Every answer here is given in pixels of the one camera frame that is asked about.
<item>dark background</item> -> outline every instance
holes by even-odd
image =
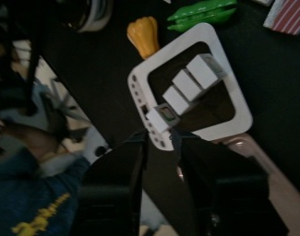
[[[44,14],[40,53],[113,147],[142,128],[127,87],[127,76],[142,59],[126,28],[137,18],[155,17],[165,46],[181,35],[166,29],[166,18],[197,1],[172,2],[117,0],[105,29],[81,34],[60,26],[54,5]],[[229,22],[214,29],[253,115],[248,133],[300,191],[300,35],[264,28],[268,12],[269,7],[238,1]],[[173,152],[150,147],[143,186],[172,223],[188,216],[185,226],[174,226],[181,235],[190,235],[188,193],[177,178],[177,162]]]

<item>green object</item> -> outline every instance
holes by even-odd
[[[236,11],[237,0],[208,0],[177,10],[166,20],[176,21],[169,30],[185,32],[198,23],[221,24]]]

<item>black plastic piece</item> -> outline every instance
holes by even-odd
[[[288,229],[268,199],[266,174],[226,147],[173,131],[200,235],[285,236]]]
[[[146,144],[143,131],[91,165],[81,187],[71,235],[138,236]]]

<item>blue fabric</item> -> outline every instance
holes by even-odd
[[[43,179],[34,176],[38,167],[26,149],[0,163],[0,236],[68,235],[89,162],[81,158]]]

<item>yellow object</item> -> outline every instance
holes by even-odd
[[[47,208],[39,209],[34,220],[30,223],[22,222],[12,227],[12,233],[18,236],[36,236],[39,231],[46,231],[48,226],[48,218],[55,215],[56,208],[68,197],[71,197],[68,193],[63,194]]]
[[[149,58],[159,50],[157,29],[154,17],[139,18],[129,24],[127,38],[143,59]]]

